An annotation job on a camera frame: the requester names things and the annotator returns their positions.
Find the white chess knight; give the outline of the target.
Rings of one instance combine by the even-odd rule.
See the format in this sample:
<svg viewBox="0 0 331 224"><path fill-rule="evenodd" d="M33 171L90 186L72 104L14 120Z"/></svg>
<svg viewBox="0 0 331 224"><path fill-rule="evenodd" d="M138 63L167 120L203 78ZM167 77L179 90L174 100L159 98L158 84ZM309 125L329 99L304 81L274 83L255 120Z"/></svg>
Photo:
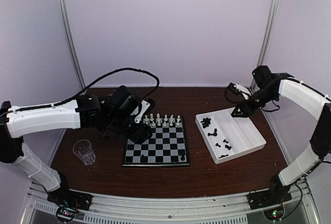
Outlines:
<svg viewBox="0 0 331 224"><path fill-rule="evenodd" d="M144 123L148 123L149 122L149 118L147 115L145 115L145 118L144 118Z"/></svg>

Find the black white chessboard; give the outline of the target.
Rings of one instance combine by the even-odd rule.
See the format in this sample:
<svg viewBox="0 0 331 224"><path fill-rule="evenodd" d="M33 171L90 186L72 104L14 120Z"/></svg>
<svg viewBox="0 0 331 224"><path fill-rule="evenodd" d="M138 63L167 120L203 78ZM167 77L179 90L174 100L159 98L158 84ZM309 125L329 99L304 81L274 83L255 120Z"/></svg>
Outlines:
<svg viewBox="0 0 331 224"><path fill-rule="evenodd" d="M173 121L170 121L168 117L166 123L161 118L160 127L157 126L156 118L154 118L154 122L156 123L156 127L152 127L150 121L145 123L151 127L151 138L142 144L135 144L131 140L127 141L122 166L189 166L190 157L184 117L178 115L173 118ZM185 151L185 161L180 160L180 151ZM147 157L146 162L141 162L142 155Z"/></svg>

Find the clear drinking glass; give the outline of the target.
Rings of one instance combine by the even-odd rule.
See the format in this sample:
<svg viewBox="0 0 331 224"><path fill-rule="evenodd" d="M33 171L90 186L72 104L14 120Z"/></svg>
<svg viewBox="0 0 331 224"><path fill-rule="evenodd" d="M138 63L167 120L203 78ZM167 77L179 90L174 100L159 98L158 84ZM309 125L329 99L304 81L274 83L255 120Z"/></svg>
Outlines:
<svg viewBox="0 0 331 224"><path fill-rule="evenodd" d="M72 151L86 166L91 166L96 161L96 155L89 140L77 141Z"/></svg>

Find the black chess pieces pile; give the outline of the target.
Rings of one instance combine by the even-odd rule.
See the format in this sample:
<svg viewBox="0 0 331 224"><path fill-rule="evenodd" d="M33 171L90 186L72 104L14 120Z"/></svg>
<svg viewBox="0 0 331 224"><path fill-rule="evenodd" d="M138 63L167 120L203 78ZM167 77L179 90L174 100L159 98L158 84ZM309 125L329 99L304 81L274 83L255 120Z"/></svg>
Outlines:
<svg viewBox="0 0 331 224"><path fill-rule="evenodd" d="M211 124L211 118L209 118L209 117L206 117L206 118L203 118L201 121L200 121L200 123L201 123L201 125L202 125L202 127L203 128L206 128L206 127L209 127L210 126L210 124Z"/></svg>

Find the white plastic tray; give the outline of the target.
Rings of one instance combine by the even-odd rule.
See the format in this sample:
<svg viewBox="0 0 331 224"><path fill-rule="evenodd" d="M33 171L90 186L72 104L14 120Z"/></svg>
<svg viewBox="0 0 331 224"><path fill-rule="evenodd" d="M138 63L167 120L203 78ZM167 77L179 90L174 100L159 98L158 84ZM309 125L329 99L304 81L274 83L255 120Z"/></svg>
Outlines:
<svg viewBox="0 0 331 224"><path fill-rule="evenodd" d="M266 140L251 119L232 117L233 110L234 108L227 108L195 116L195 123L215 164L256 152L266 144ZM209 127L203 128L200 121L206 117L212 119L211 124ZM207 133L213 132L215 128L218 135L216 137L208 136ZM225 145L231 146L232 149L228 150ZM229 156L219 158L223 154L229 154Z"/></svg>

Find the right aluminium frame post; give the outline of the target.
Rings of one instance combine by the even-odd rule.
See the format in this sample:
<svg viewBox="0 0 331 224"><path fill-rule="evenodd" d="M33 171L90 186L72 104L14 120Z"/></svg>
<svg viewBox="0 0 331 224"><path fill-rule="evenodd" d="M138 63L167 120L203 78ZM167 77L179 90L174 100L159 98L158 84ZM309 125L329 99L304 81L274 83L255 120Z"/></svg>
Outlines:
<svg viewBox="0 0 331 224"><path fill-rule="evenodd" d="M264 32L262 45L261 45L256 67L263 65L265 62L267 51L268 51L268 46L269 46L271 36L272 36L272 30L273 30L273 27L275 24L275 19L277 16L279 1L280 0L270 0L265 32Z"/></svg>

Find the white chess queen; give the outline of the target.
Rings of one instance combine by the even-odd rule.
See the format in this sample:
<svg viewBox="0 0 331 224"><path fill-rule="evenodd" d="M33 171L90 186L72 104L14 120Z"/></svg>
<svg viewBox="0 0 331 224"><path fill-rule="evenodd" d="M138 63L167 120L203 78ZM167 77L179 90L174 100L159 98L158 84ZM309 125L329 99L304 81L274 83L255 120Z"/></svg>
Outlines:
<svg viewBox="0 0 331 224"><path fill-rule="evenodd" d="M161 118L160 118L160 114L159 114L159 113L156 114L156 121L157 121L158 123L161 122Z"/></svg>

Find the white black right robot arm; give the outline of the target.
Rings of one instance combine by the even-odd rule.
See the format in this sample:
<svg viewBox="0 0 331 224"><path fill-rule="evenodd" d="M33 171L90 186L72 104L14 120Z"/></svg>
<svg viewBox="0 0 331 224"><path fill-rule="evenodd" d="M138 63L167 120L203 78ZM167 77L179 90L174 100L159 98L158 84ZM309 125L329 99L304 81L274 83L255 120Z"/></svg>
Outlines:
<svg viewBox="0 0 331 224"><path fill-rule="evenodd" d="M273 73L266 65L258 66L252 75L256 91L235 83L227 86L227 92L242 95L241 100L234 101L232 117L247 118L269 102L280 101L286 106L275 117L279 130L285 132L282 137L303 145L297 157L270 179L265 200L276 204L298 179L309 175L330 154L330 97L289 73Z"/></svg>

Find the front aluminium rail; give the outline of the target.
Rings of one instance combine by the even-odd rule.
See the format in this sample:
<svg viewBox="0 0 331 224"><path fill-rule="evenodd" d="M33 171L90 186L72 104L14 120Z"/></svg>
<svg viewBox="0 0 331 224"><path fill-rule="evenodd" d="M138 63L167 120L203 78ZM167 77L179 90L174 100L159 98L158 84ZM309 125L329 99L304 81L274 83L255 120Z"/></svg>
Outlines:
<svg viewBox="0 0 331 224"><path fill-rule="evenodd" d="M178 199L129 198L93 194L88 210L78 210L69 223L322 223L308 186L300 183L303 198L285 220L269 221L264 212L284 207L287 216L300 200L300 192L291 189L292 199L268 208L253 210L248 192L234 195ZM18 223L61 223L57 205L47 201L47 194L34 187L28 191L23 214Z"/></svg>

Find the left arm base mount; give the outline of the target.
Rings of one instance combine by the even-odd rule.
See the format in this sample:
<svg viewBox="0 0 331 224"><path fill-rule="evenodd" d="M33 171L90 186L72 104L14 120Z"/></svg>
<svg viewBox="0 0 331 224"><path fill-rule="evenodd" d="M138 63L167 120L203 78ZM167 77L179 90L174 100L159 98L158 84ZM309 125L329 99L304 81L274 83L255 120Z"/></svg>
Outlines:
<svg viewBox="0 0 331 224"><path fill-rule="evenodd" d="M93 198L90 194L71 190L69 191L69 195L64 197L56 195L55 192L48 191L47 195L47 200L58 206L55 217L63 223L74 220L80 210L88 211Z"/></svg>

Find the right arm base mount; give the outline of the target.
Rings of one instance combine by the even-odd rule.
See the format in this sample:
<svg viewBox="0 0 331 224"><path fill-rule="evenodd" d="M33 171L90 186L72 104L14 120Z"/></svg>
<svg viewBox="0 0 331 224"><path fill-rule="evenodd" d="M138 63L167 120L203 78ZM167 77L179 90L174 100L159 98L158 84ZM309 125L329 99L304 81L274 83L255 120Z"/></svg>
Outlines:
<svg viewBox="0 0 331 224"><path fill-rule="evenodd" d="M250 191L247 199L251 210L262 210L268 221L276 222L285 216L284 203L290 201L292 196L290 193L274 196L269 189L266 189Z"/></svg>

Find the aluminium frame post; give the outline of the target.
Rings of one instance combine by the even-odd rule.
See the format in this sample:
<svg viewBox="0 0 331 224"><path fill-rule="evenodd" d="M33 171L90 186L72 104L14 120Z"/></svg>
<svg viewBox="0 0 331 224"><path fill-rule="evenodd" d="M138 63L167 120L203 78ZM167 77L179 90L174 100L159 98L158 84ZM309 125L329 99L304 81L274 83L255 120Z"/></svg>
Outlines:
<svg viewBox="0 0 331 224"><path fill-rule="evenodd" d="M273 27L275 24L275 19L277 16L279 1L280 0L270 0L265 32L264 32L262 45L261 45L256 67L263 65L265 62L267 51L268 51L268 46L269 46L271 36L272 36L272 30L273 30Z"/></svg>
<svg viewBox="0 0 331 224"><path fill-rule="evenodd" d="M59 2L59 7L62 15L62 22L64 26L64 31L65 31L65 37L67 41L67 46L69 49L69 54L70 58L73 63L74 71L77 76L80 88L83 89L85 88L86 84L83 79L83 74L82 70L78 61L77 53L76 53L76 48L74 46L73 42L73 36L70 28L70 23L69 23L69 17L68 17L68 12L67 12L67 6L66 6L66 1L65 0L58 0Z"/></svg>

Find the left aluminium frame post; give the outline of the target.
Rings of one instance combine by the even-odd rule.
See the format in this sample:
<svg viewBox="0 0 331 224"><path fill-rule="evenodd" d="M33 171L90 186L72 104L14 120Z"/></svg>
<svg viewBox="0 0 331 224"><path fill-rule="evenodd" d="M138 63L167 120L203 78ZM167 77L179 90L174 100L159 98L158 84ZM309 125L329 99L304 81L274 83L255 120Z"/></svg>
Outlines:
<svg viewBox="0 0 331 224"><path fill-rule="evenodd" d="M66 6L66 1L65 0L58 0L59 2L59 7L62 15L62 22L64 26L64 31L65 31L65 37L67 41L67 46L69 49L69 54L70 58L73 63L74 71L77 76L80 88L83 89L85 88L86 84L83 79L83 74L82 70L78 61L77 53L76 53L76 48L74 46L73 42L73 36L70 28L70 23L69 23L69 17L68 17L68 12L67 12L67 6Z"/></svg>

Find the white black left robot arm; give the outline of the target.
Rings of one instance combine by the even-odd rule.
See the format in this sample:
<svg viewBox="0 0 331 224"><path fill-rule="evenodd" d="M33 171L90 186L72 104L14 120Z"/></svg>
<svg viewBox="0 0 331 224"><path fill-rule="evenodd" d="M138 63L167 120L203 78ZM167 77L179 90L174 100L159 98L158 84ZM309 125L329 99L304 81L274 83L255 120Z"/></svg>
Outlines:
<svg viewBox="0 0 331 224"><path fill-rule="evenodd" d="M123 85L111 95L83 94L45 105L19 107L5 101L1 106L1 162L17 166L38 181L53 201L70 205L76 198L66 177L36 156L24 143L24 135L96 128L102 134L111 131L141 144L152 136L142 118L154 106L152 99L140 98Z"/></svg>

